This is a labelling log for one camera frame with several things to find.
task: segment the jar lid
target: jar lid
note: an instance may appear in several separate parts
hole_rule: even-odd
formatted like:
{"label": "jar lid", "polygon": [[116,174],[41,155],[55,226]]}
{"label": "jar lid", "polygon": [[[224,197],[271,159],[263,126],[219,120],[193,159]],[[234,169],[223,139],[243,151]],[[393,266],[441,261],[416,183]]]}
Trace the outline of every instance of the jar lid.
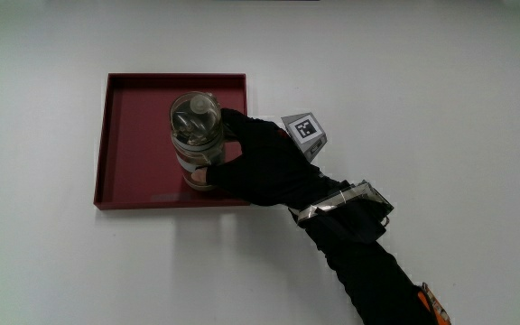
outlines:
{"label": "jar lid", "polygon": [[199,146],[213,141],[221,131],[220,105],[214,95],[191,91],[176,98],[170,108],[172,136]]}

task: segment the fingers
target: fingers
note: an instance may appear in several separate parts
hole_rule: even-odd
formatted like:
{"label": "fingers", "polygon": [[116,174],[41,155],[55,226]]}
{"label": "fingers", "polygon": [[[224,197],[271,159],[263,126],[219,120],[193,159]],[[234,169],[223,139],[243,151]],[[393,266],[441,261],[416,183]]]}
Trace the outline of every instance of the fingers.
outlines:
{"label": "fingers", "polygon": [[263,146],[297,150],[288,134],[274,122],[251,118],[230,108],[222,108],[222,120],[228,133],[233,133],[242,144],[243,153]]}
{"label": "fingers", "polygon": [[255,170],[254,165],[244,155],[241,155],[231,162],[208,167],[206,182],[256,205],[278,204],[278,200],[265,195],[256,186],[259,177],[266,178]]}

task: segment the black sleeve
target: black sleeve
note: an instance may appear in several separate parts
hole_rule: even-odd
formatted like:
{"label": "black sleeve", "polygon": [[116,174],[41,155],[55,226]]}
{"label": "black sleeve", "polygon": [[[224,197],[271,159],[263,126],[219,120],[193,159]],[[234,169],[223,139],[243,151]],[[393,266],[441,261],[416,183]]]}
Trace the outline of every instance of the black sleeve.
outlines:
{"label": "black sleeve", "polygon": [[317,216],[303,221],[309,237],[336,271],[366,325],[432,325],[431,314],[395,258],[376,241],[365,244],[339,239]]}

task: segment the white surface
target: white surface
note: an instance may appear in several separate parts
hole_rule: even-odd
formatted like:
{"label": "white surface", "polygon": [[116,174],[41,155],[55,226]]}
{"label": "white surface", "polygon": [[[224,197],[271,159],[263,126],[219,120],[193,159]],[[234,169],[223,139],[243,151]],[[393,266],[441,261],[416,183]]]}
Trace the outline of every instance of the white surface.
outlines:
{"label": "white surface", "polygon": [[359,324],[279,207],[100,212],[109,72],[244,72],[315,161],[396,205],[382,243],[455,324],[520,324],[520,8],[0,0],[0,324]]}

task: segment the red tray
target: red tray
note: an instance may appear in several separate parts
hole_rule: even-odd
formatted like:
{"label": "red tray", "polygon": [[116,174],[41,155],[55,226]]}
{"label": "red tray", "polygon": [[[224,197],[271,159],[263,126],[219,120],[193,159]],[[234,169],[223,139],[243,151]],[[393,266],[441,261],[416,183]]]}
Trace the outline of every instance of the red tray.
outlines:
{"label": "red tray", "polygon": [[[193,190],[184,181],[171,139],[170,106],[189,91],[210,92],[246,114],[244,74],[109,74],[97,162],[99,209],[248,205],[227,192]],[[238,143],[226,144],[226,160]]]}

